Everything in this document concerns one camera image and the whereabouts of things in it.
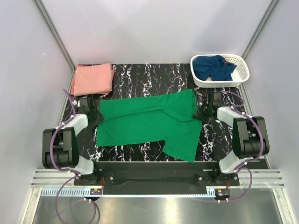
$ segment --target blue cloth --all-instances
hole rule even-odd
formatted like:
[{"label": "blue cloth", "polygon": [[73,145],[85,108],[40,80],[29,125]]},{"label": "blue cloth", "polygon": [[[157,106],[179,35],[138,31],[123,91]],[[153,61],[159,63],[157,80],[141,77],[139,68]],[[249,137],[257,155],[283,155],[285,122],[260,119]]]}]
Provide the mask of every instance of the blue cloth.
[{"label": "blue cloth", "polygon": [[227,63],[220,55],[199,56],[193,61],[194,74],[202,81],[209,77],[212,81],[232,81],[231,73],[236,67],[235,64]]}]

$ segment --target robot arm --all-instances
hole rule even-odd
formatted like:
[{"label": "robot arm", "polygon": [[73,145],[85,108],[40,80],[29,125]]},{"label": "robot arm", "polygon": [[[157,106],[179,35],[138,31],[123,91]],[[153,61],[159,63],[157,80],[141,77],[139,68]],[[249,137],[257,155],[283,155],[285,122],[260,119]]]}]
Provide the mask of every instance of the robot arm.
[{"label": "robot arm", "polygon": [[[241,163],[259,155],[261,141],[257,129],[247,118],[225,106],[221,92],[213,92],[208,95],[208,101],[203,102],[197,112],[197,117],[205,122],[213,117],[233,128],[233,150],[216,163],[212,175],[210,175],[214,183],[222,185],[232,178]],[[254,120],[261,131],[263,136],[262,155],[266,155],[270,147],[265,120],[262,117],[249,117]]]},{"label": "robot arm", "polygon": [[54,168],[50,157],[50,142],[54,138],[53,157],[59,168],[71,169],[81,175],[92,175],[98,177],[97,166],[94,162],[87,160],[79,155],[76,136],[87,126],[96,126],[104,117],[97,111],[92,98],[81,98],[76,107],[75,118],[60,128],[59,132],[54,135],[58,129],[46,129],[43,132],[43,166],[45,168]]}]

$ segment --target marble pattern surface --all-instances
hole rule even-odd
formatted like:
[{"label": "marble pattern surface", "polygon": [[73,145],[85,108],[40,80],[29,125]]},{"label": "marble pattern surface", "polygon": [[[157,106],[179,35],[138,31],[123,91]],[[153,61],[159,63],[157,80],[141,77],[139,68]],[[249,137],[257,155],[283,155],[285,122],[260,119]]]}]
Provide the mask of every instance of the marble pattern surface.
[{"label": "marble pattern surface", "polygon": [[[93,95],[98,100],[159,96],[194,89],[198,105],[211,91],[227,90],[239,94],[237,88],[199,88],[194,84],[190,64],[114,64],[113,89],[107,95]],[[224,93],[224,103],[238,105],[241,101]],[[71,113],[67,103],[63,120]],[[178,161],[163,153],[163,141],[113,147],[96,146],[97,129],[84,129],[77,136],[80,154],[94,161]],[[217,161],[232,150],[232,128],[218,120],[202,124],[196,161]]]}]

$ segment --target metal floor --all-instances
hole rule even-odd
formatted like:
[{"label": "metal floor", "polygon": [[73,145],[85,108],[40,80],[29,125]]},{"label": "metal floor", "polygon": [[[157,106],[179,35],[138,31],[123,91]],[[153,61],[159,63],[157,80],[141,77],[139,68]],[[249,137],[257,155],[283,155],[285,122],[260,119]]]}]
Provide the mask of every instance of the metal floor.
[{"label": "metal floor", "polygon": [[[232,197],[242,194],[231,189]],[[60,197],[60,211],[78,197]],[[42,196],[34,224],[59,224],[55,215],[55,197]],[[271,189],[252,189],[245,199],[232,203],[209,203],[212,199],[194,198],[109,198],[96,201],[100,224],[281,224],[282,220]],[[62,214],[69,224],[86,224],[93,216],[93,206],[87,202],[73,205]],[[97,223],[98,215],[93,221]]]}]

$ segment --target folded pink cloth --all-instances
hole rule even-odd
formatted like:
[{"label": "folded pink cloth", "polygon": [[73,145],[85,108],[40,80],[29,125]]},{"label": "folded pink cloth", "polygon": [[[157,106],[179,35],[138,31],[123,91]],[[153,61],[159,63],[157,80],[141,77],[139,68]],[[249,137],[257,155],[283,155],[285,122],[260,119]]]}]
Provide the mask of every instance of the folded pink cloth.
[{"label": "folded pink cloth", "polygon": [[71,95],[108,94],[112,90],[114,69],[111,64],[77,65],[71,82]]}]

